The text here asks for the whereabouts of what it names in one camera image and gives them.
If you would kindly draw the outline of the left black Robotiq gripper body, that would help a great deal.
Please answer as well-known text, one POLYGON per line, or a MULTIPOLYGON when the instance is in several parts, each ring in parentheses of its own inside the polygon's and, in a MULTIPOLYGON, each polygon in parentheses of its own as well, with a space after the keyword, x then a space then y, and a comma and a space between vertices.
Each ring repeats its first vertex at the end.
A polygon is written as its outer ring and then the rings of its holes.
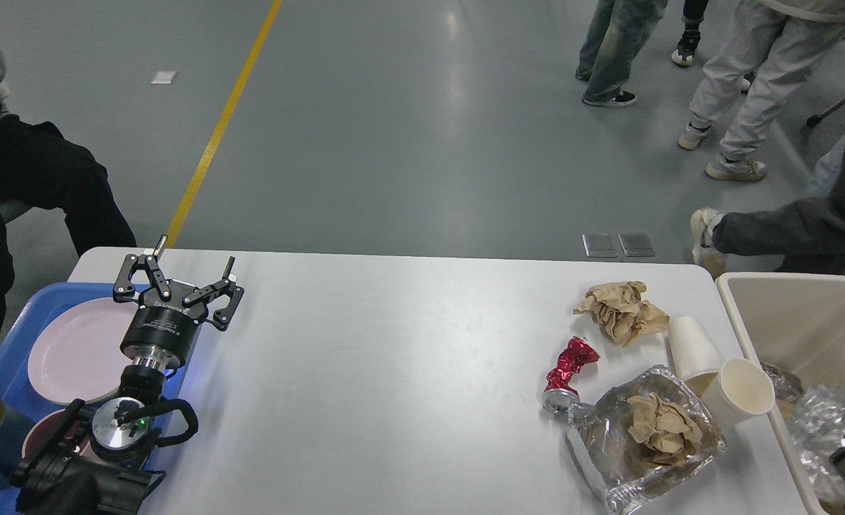
POLYGON ((151 301, 135 310, 120 349, 133 359, 143 348, 160 348, 168 354, 167 368, 183 368, 189 361, 204 320, 203 305, 184 308, 151 301))

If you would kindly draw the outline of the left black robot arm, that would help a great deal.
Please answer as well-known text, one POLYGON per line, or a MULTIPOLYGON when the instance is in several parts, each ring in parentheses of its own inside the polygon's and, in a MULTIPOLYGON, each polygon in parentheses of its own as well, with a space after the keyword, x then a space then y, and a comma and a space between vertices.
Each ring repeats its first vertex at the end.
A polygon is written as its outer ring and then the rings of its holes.
POLYGON ((129 254, 112 287, 116 303, 134 303, 120 349, 130 359, 119 387, 97 408, 76 398, 59 425, 10 476, 23 514, 135 514, 161 484, 149 470, 158 448, 179 446, 199 429, 189 402, 166 398, 164 385, 187 365, 204 325, 227 330, 243 299, 230 257, 223 276, 198 287, 166 278, 160 257, 167 243, 129 254))

